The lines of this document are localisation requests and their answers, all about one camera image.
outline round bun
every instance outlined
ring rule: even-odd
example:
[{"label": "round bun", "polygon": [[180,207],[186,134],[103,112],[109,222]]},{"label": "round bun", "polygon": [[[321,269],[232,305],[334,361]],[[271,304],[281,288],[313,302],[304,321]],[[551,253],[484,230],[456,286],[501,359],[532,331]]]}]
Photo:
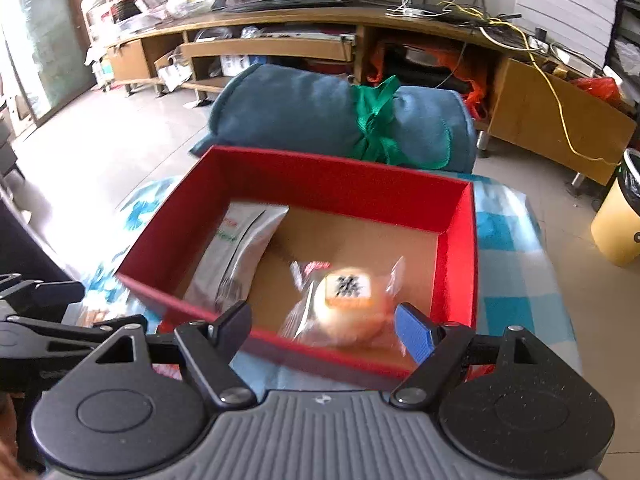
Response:
[{"label": "round bun", "polygon": [[371,339],[384,326],[390,306],[384,280],[355,267],[330,272],[314,293],[316,319],[336,346]]}]

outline green ribbon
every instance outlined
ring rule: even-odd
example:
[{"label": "green ribbon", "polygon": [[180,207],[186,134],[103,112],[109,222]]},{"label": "green ribbon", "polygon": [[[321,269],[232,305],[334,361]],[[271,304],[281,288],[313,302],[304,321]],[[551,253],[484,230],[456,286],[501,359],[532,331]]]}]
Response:
[{"label": "green ribbon", "polygon": [[356,142],[351,158],[367,162],[382,162],[391,166],[405,166],[418,170],[440,170],[451,160],[451,131],[442,121],[447,135],[447,155],[445,160],[433,164],[418,164],[410,160],[391,137],[391,123],[394,120],[393,97],[400,86],[396,76],[391,76],[375,88],[354,85],[353,95],[358,117],[358,129],[362,138]]}]

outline checkered tablecloth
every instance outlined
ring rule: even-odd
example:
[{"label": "checkered tablecloth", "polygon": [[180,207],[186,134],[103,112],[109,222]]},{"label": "checkered tablecloth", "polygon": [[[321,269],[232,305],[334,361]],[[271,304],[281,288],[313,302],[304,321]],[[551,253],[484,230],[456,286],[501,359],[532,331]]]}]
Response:
[{"label": "checkered tablecloth", "polygon": [[[575,370],[581,371],[574,330],[556,282],[553,266],[541,242],[538,222],[524,193],[487,177],[441,173],[474,183],[478,226],[478,333],[501,335],[518,324],[536,334]],[[135,190],[118,213],[115,256],[87,277],[84,308],[108,310],[107,318],[144,314],[154,330],[159,323],[115,278],[129,247],[156,209],[177,185],[169,178]],[[66,322],[74,322],[71,313]],[[232,365],[256,391],[265,389],[342,389],[313,375],[290,370],[239,352]]]}]

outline white panel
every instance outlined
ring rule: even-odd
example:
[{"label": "white panel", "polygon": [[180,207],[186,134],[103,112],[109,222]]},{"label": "white panel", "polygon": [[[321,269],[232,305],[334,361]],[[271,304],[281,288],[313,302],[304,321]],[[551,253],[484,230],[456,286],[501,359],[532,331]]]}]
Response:
[{"label": "white panel", "polygon": [[516,0],[516,22],[532,32],[544,28],[550,39],[603,65],[617,0]]}]

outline blue gripper pad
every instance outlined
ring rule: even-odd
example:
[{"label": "blue gripper pad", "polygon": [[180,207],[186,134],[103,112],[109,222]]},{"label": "blue gripper pad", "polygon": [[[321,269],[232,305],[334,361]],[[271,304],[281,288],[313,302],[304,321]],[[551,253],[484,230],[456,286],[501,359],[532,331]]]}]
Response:
[{"label": "blue gripper pad", "polygon": [[415,307],[400,303],[394,319],[396,335],[417,364],[431,355],[438,341],[436,325]]}]

